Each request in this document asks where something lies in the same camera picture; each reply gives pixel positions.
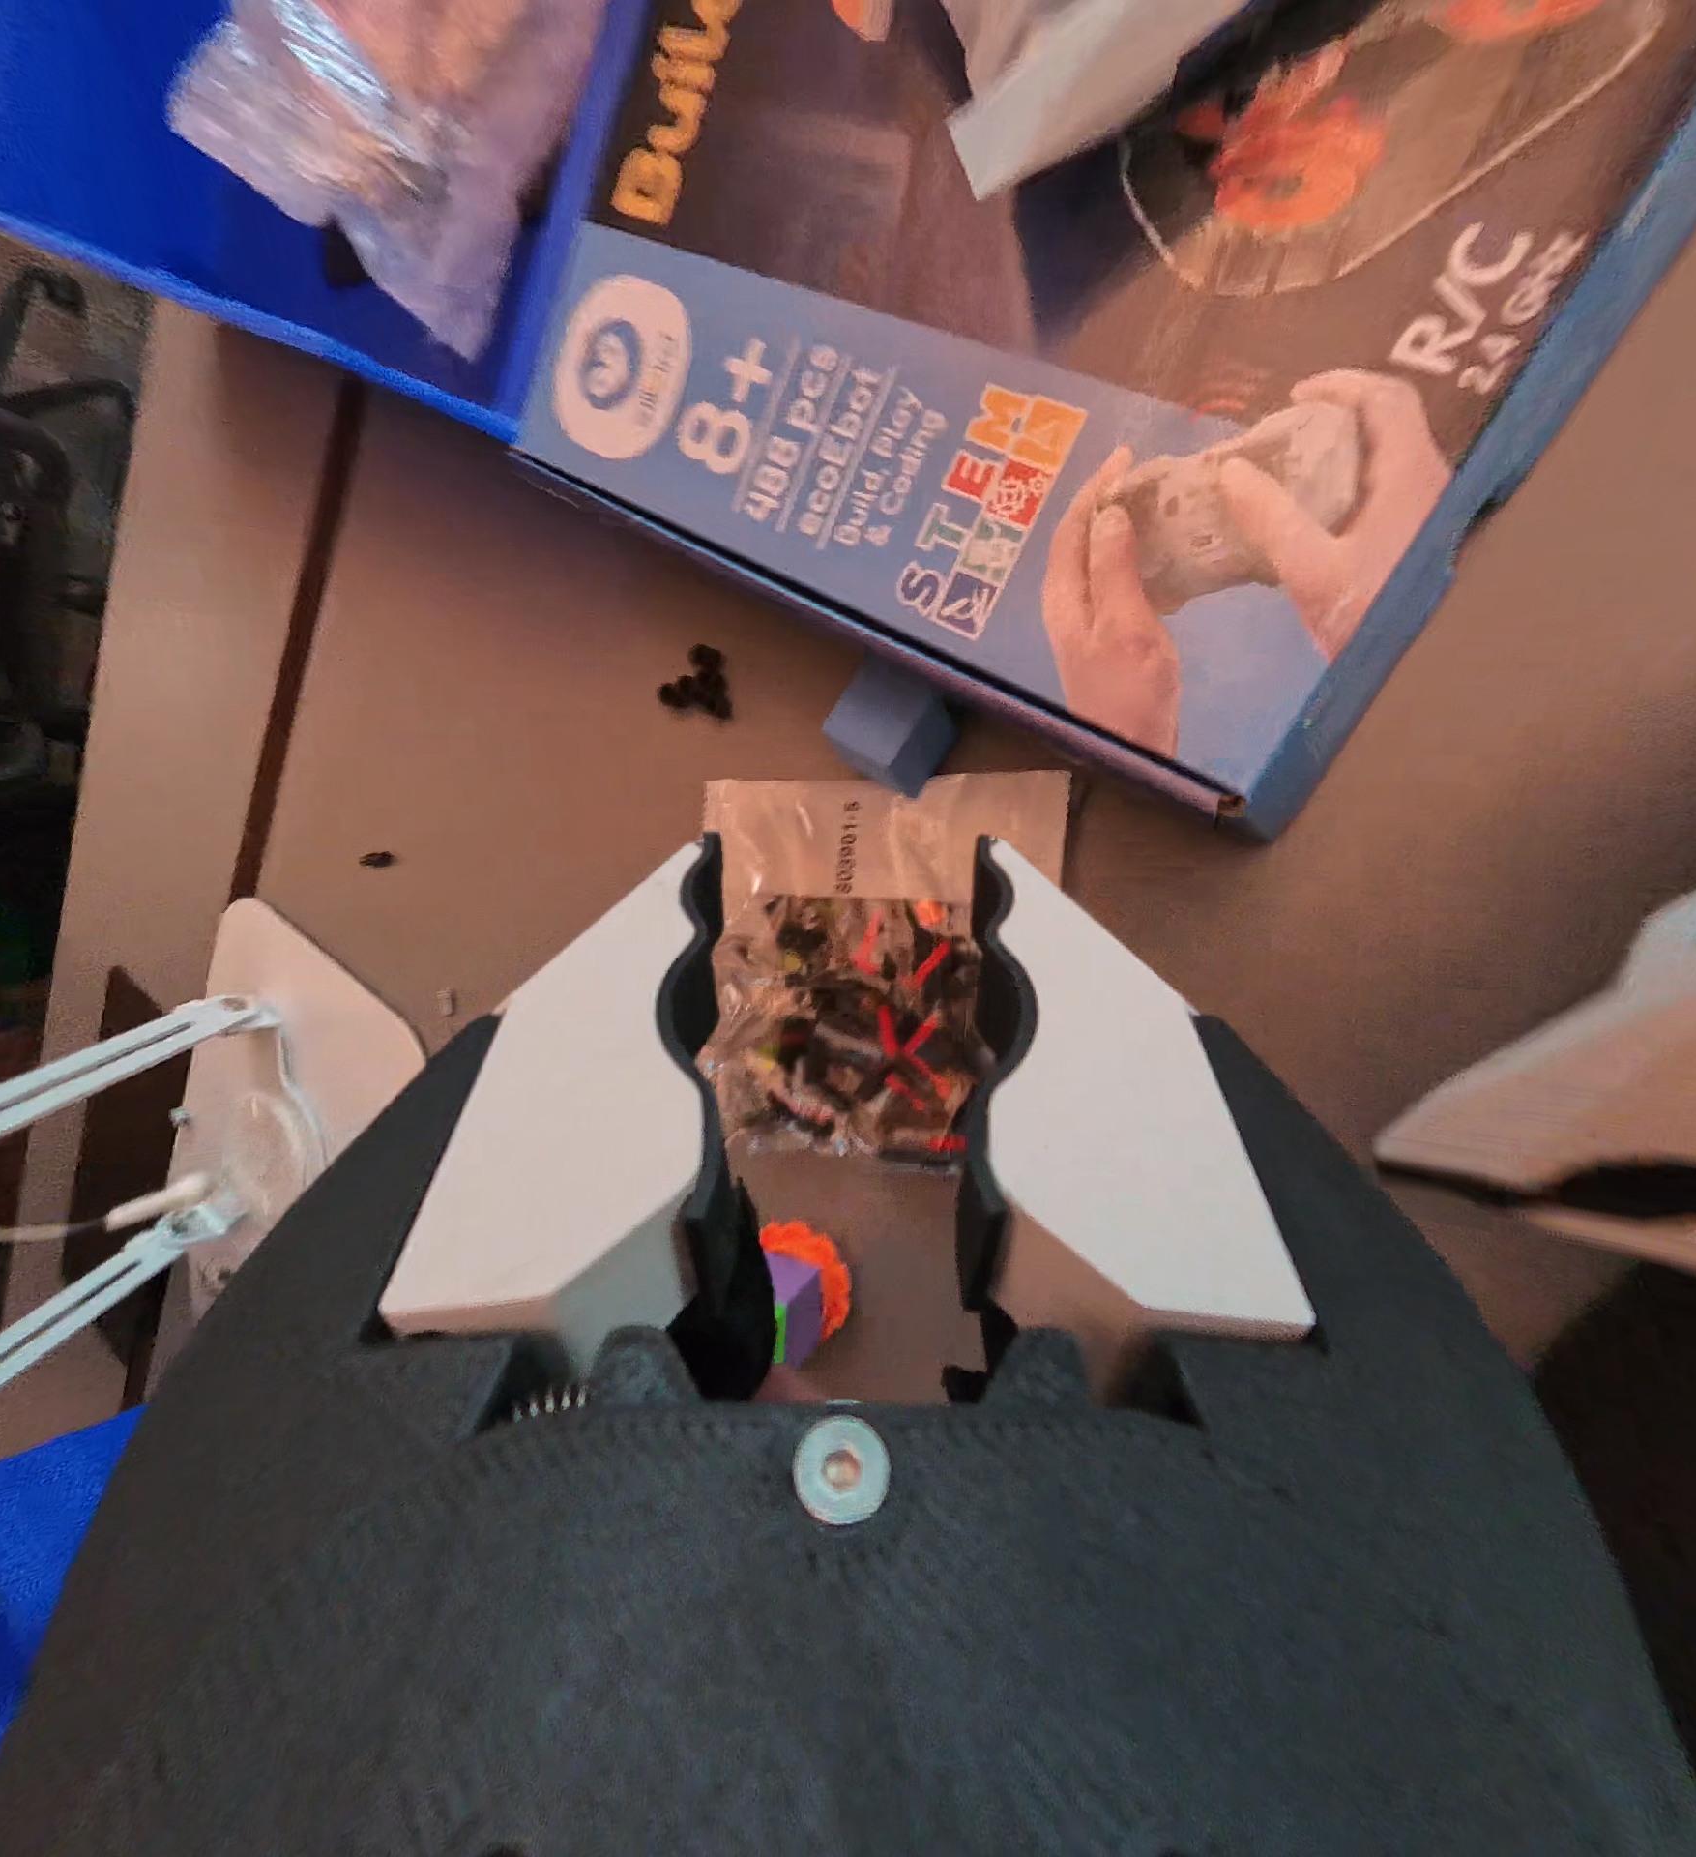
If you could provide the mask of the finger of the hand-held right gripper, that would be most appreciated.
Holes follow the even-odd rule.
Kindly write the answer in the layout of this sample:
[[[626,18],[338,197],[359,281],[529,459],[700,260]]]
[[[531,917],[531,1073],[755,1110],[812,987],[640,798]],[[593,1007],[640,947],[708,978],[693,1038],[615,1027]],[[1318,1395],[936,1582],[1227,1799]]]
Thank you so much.
[[[1517,1202],[1511,1210],[1556,1239],[1696,1276],[1696,1214],[1638,1220],[1580,1212],[1539,1200]]]
[[[1439,1083],[1373,1155],[1521,1198],[1601,1169],[1696,1167],[1696,892],[1644,921],[1603,989]]]

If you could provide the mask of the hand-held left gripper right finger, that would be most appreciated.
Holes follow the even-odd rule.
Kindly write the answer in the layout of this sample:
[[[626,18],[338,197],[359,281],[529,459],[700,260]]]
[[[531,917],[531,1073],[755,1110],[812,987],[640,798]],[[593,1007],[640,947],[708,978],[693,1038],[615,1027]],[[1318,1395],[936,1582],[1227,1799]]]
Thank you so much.
[[[1174,1337],[1301,1344],[1316,1313],[1188,1001],[1022,851],[975,843],[956,1276],[981,1374],[1065,1337],[1104,1405]]]

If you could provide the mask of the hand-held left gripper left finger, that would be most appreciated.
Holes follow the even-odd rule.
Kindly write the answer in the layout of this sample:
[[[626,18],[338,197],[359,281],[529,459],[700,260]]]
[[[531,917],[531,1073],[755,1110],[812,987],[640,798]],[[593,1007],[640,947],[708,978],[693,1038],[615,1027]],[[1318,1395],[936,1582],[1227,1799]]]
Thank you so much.
[[[392,1335],[535,1335],[583,1382],[650,1329],[704,1397],[759,1393],[771,1270],[700,1067],[722,929],[706,833],[507,997],[383,1290]]]

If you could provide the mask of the orange gear wheel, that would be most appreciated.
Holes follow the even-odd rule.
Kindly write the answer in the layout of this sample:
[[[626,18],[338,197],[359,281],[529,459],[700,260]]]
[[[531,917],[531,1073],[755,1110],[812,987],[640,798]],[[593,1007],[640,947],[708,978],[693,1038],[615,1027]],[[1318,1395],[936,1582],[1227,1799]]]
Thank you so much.
[[[841,1333],[853,1311],[854,1278],[837,1241],[806,1222],[784,1220],[761,1227],[761,1249],[823,1266],[829,1300],[829,1333],[823,1343]]]

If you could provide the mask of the purple cube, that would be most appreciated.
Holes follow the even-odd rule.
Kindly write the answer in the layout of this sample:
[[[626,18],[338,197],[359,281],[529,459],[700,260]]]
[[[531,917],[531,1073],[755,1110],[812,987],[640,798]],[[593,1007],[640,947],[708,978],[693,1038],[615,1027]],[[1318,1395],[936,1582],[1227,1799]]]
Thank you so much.
[[[804,1368],[829,1333],[829,1300],[823,1266],[782,1253],[765,1253],[773,1284],[773,1303],[790,1305],[790,1348],[786,1366]]]

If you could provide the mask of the grey desk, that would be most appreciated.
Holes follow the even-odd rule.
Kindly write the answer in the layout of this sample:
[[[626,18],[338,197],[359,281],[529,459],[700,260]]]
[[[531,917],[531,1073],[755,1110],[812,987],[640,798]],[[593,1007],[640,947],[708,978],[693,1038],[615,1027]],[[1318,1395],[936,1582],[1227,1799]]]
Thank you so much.
[[[708,779],[839,771],[845,644],[318,361],[160,307],[127,484],[47,1054],[118,970],[201,995],[240,894],[439,1046]],[[695,644],[730,722],[658,701]],[[1696,888],[1696,236],[1276,847],[1094,777],[1075,829],[1084,908],[1359,1153],[1595,989]]]

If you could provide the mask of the black perforated panel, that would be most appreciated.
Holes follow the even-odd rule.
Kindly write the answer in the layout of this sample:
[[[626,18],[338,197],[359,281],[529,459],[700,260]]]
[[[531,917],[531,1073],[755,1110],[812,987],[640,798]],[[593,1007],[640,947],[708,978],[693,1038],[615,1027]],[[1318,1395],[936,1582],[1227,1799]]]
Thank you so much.
[[[1636,1268],[1548,1346],[1533,1385],[1696,1768],[1696,1278]]]

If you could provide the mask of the white book stand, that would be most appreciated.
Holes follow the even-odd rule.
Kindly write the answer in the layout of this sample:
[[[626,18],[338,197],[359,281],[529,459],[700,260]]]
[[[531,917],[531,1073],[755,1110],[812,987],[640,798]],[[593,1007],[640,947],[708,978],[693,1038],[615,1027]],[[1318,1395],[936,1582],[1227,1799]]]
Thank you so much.
[[[196,1331],[281,1218],[426,1064],[390,1005],[256,898],[217,927],[209,991],[0,1081],[0,1144],[186,1060],[164,1185],[0,1245],[102,1237],[114,1253],[0,1329],[0,1393],[131,1300],[166,1290]]]

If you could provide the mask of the clear bag of dark parts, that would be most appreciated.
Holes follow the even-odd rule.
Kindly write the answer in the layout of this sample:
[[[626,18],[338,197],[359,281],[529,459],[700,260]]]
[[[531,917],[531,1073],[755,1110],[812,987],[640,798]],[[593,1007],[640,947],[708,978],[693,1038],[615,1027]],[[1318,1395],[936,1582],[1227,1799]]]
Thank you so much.
[[[907,800],[864,781],[712,781],[722,841],[720,1019],[700,1066],[726,1136],[952,1171],[991,1067],[975,1028],[975,849],[1001,837],[1053,880],[1071,777],[934,777]]]

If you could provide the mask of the blue cube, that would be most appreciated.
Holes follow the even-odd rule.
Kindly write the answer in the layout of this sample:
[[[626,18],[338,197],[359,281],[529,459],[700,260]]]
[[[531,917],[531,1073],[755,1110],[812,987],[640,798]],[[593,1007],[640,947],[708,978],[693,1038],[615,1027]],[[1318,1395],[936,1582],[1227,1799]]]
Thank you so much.
[[[888,792],[917,802],[960,740],[960,716],[934,685],[866,660],[823,724],[837,757]]]

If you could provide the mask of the blue printed toy box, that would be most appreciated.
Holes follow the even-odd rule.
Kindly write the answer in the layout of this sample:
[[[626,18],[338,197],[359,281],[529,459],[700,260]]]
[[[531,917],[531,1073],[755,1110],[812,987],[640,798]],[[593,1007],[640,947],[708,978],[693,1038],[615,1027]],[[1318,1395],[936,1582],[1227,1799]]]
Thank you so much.
[[[1274,837],[1696,231],[1696,4],[628,4],[515,455]]]

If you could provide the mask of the black office chair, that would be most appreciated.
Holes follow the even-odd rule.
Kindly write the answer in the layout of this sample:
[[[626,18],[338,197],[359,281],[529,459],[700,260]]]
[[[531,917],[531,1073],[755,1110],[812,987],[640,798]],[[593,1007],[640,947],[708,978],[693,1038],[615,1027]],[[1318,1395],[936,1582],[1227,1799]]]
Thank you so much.
[[[100,416],[110,447],[98,482],[116,517],[139,414],[118,379],[8,383],[42,303],[79,322],[90,311],[79,277],[45,264],[18,270],[0,291],[0,814],[51,804],[55,771],[81,771],[94,699],[65,685],[63,627],[102,621],[112,590],[108,570],[73,566],[81,471],[53,422]]]

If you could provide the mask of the clear plastic bag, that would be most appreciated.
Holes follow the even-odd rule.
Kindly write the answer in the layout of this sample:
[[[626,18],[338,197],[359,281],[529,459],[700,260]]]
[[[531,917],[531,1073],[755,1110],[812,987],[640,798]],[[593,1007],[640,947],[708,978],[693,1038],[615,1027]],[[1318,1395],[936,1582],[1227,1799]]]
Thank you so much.
[[[424,332],[478,359],[572,133],[607,2],[236,2],[168,125],[301,225],[336,229]]]

